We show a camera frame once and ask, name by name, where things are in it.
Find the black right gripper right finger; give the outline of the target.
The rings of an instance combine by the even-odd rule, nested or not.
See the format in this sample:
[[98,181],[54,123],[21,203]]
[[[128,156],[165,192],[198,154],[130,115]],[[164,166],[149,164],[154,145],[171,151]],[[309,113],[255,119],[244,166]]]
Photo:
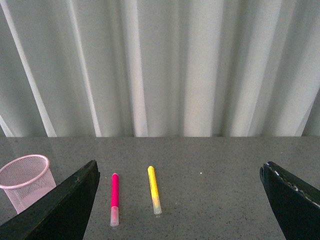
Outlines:
[[259,170],[274,216],[287,240],[320,238],[320,191],[269,161]]

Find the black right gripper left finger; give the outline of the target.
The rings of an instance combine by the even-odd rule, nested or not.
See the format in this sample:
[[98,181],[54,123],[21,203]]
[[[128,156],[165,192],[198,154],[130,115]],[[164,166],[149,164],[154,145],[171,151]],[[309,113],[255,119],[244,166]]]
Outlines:
[[0,227],[2,240],[81,240],[100,181],[89,161],[26,210]]

